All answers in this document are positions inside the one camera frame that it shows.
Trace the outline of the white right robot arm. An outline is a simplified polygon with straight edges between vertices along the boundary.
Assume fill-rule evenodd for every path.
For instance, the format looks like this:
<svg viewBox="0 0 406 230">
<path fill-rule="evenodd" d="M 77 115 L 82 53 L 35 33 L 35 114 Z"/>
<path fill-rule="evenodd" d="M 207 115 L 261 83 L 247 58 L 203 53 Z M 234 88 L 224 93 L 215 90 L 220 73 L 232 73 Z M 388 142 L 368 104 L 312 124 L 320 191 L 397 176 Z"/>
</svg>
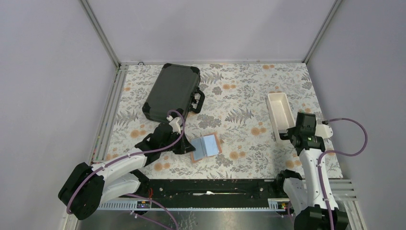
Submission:
<svg viewBox="0 0 406 230">
<path fill-rule="evenodd" d="M 287 211 L 294 210 L 295 230 L 345 230 L 348 216 L 341 211 L 331 191 L 323 159 L 323 138 L 316 135 L 316 116 L 299 112 L 294 127 L 283 134 L 296 150 L 304 176 L 282 170 L 273 181 L 275 193 L 288 197 Z"/>
</svg>

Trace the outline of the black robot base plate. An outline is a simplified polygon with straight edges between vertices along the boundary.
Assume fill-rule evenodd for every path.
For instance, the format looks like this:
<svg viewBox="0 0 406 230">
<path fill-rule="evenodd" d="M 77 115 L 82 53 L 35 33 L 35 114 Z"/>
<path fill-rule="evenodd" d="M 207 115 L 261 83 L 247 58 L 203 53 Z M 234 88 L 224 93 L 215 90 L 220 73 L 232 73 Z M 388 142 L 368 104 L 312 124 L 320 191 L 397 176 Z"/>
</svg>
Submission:
<svg viewBox="0 0 406 230">
<path fill-rule="evenodd" d="M 147 197 L 162 204 L 162 201 L 185 200 L 188 204 L 197 200 L 226 202 L 236 200 L 287 198 L 283 182 L 288 178 L 302 180 L 302 176 L 291 170 L 282 170 L 275 179 L 150 179 L 139 170 L 130 173 L 140 180 L 134 195 Z"/>
</svg>

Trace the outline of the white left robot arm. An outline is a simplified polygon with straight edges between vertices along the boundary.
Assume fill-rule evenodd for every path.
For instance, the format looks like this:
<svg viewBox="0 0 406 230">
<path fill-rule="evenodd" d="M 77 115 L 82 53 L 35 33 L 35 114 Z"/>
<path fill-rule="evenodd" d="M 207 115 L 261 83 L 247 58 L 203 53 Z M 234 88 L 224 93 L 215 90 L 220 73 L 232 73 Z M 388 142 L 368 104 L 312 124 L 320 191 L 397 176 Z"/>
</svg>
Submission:
<svg viewBox="0 0 406 230">
<path fill-rule="evenodd" d="M 161 153 L 172 151 L 185 154 L 196 148 L 188 141 L 183 131 L 175 131 L 170 124 L 159 124 L 134 148 L 99 165 L 78 164 L 57 197 L 67 207 L 67 213 L 84 220 L 98 206 L 113 198 L 135 194 L 142 197 L 148 192 L 148 183 L 138 179 L 132 172 L 160 158 Z"/>
</svg>

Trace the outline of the white rectangular plastic tray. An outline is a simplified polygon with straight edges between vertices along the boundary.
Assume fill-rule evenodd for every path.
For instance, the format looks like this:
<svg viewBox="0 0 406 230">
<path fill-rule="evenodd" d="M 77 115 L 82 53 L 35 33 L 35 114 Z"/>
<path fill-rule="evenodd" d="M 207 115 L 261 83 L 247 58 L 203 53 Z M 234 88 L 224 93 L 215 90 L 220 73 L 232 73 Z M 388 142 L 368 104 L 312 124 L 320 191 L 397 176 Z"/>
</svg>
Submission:
<svg viewBox="0 0 406 230">
<path fill-rule="evenodd" d="M 286 134 L 287 129 L 295 126 L 287 95 L 283 92 L 269 93 L 266 103 L 276 142 L 290 144 L 289 139 L 281 138 L 281 134 Z"/>
</svg>

